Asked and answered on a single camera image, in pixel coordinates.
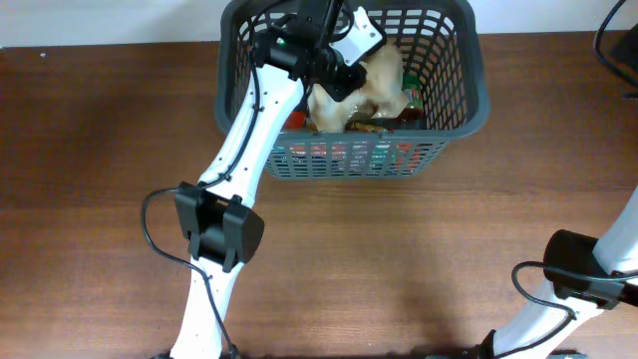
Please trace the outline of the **orange biscuit packet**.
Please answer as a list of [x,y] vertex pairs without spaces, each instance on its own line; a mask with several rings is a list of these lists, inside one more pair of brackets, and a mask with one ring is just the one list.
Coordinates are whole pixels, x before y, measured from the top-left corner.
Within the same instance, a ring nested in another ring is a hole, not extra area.
[[[286,123],[284,124],[283,129],[284,130],[308,130],[313,133],[320,132],[320,130],[316,127],[314,123],[311,122],[311,120],[307,117],[306,113],[304,112],[293,112],[286,120]],[[345,132],[360,132],[360,133],[375,133],[375,134],[391,134],[393,132],[393,130],[391,129],[375,126],[375,125],[370,125],[370,124],[365,124],[360,121],[348,122],[344,126],[343,130]]]

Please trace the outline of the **beige bread bag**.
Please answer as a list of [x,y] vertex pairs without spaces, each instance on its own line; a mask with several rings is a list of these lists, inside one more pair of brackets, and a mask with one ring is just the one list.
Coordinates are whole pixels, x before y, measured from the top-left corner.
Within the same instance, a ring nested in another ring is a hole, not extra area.
[[341,102],[333,100],[321,85],[313,86],[309,119],[319,132],[343,133],[352,122],[395,119],[407,107],[403,58],[395,45],[384,45],[361,65],[367,71],[365,84]]

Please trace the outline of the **green lid jar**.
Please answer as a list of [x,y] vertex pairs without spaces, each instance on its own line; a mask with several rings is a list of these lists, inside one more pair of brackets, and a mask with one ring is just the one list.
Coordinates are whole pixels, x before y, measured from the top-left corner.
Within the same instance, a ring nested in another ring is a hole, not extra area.
[[421,83],[416,75],[403,75],[403,93],[408,104],[400,118],[406,122],[421,119],[424,115],[424,98]]

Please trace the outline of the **tissue pack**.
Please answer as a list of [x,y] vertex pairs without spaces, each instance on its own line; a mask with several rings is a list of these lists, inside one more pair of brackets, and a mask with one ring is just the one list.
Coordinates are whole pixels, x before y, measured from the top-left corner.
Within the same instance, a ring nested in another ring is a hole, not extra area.
[[394,133],[288,132],[265,170],[281,180],[411,177],[434,158],[433,145]]

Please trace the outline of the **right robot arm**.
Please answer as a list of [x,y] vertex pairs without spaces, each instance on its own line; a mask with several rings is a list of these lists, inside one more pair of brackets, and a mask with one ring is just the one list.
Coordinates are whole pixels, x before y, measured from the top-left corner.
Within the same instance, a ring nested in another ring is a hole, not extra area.
[[637,194],[600,238],[561,229],[540,261],[510,275],[521,311],[478,347],[481,358],[547,358],[580,325],[620,303],[637,305]]

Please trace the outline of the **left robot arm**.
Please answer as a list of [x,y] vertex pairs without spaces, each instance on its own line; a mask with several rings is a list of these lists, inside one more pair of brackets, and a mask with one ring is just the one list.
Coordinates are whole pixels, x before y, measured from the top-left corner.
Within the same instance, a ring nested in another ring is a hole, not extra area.
[[222,16],[221,80],[217,111],[241,94],[225,141],[195,184],[169,190],[191,272],[185,311],[169,358],[236,358],[224,326],[235,281],[254,256],[264,220],[254,212],[256,191],[286,120],[311,82],[343,100],[361,88],[360,61],[386,40],[363,7],[346,1],[299,1],[286,9],[270,1],[252,14],[234,1]]

